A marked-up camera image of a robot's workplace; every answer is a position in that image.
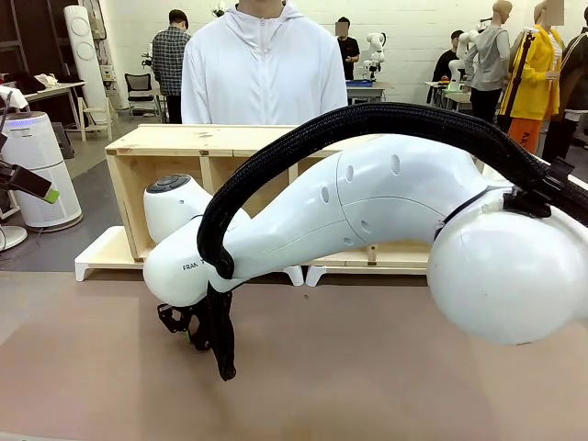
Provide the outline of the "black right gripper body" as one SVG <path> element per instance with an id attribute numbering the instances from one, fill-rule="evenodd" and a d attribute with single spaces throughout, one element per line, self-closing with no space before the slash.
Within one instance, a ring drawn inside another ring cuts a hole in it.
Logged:
<path id="1" fill-rule="evenodd" d="M 176 310 L 180 313 L 180 322 L 191 322 L 193 317 L 196 317 L 199 322 L 208 320 L 208 303 L 205 300 L 194 305 L 177 307 Z"/>

